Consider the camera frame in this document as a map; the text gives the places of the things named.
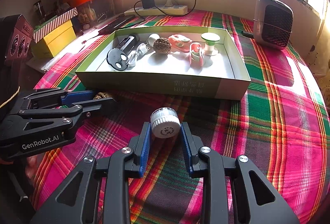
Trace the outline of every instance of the power strip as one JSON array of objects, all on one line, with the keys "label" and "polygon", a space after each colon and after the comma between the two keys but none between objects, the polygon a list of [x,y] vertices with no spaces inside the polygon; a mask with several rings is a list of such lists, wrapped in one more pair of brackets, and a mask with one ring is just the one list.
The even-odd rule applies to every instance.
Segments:
[{"label": "power strip", "polygon": [[[159,9],[164,11],[165,13],[169,15],[184,15],[188,12],[188,6],[187,5],[174,5],[171,7],[165,7],[164,5],[157,6]],[[152,16],[152,15],[164,15],[161,11],[159,11],[157,8],[149,8],[144,9],[143,7],[135,8],[135,10],[139,13],[141,16]],[[125,16],[128,15],[136,15],[136,12],[134,12],[134,9],[129,9],[126,11]]]}]

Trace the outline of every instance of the striped box lid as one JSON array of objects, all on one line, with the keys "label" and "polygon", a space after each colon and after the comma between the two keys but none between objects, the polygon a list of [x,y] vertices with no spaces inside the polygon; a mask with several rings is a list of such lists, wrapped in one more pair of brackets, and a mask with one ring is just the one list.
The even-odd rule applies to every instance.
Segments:
[{"label": "striped box lid", "polygon": [[69,19],[75,17],[76,15],[78,15],[78,11],[76,8],[73,8],[70,11],[67,11],[64,14],[49,21],[47,24],[41,26],[40,28],[34,31],[33,33],[34,41],[36,43],[39,42],[48,33],[52,32],[55,28],[67,22]]}]

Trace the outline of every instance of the yellow box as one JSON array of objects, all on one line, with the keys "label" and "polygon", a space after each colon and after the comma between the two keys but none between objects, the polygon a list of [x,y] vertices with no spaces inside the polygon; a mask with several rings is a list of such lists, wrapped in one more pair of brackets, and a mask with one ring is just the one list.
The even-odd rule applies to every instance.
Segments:
[{"label": "yellow box", "polygon": [[52,58],[75,39],[71,20],[68,20],[34,44],[32,54],[37,58]]}]

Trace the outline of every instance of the plaid tablecloth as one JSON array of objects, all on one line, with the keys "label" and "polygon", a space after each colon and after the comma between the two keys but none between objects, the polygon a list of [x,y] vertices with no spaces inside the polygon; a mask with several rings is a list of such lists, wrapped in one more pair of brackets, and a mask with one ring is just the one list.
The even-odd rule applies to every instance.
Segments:
[{"label": "plaid tablecloth", "polygon": [[[297,52],[291,46],[283,51],[260,47],[239,34],[252,31],[253,22],[225,14],[194,11],[181,18],[148,17],[143,24],[227,29],[251,77],[245,96],[239,102],[117,91],[123,98],[118,112],[87,120],[74,144],[45,154],[34,179],[34,207],[84,156],[110,156],[140,134],[154,110],[171,107],[204,145],[229,157],[247,155],[306,223],[329,190],[330,129],[320,90]],[[36,88],[84,90],[75,70],[105,38],[78,54],[66,54]],[[129,181],[132,223],[198,223],[202,185],[202,179],[190,179],[185,171],[179,138],[155,139],[144,178]],[[229,188],[228,199],[232,212]]]}]

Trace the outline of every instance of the white egg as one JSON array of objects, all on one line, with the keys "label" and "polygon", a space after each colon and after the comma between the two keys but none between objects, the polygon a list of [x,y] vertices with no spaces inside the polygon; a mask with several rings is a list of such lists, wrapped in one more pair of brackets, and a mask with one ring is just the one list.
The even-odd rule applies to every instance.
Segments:
[{"label": "white egg", "polygon": [[156,40],[158,40],[160,37],[158,34],[154,33],[151,34],[148,38],[148,44],[153,47],[153,44],[155,43]]}]

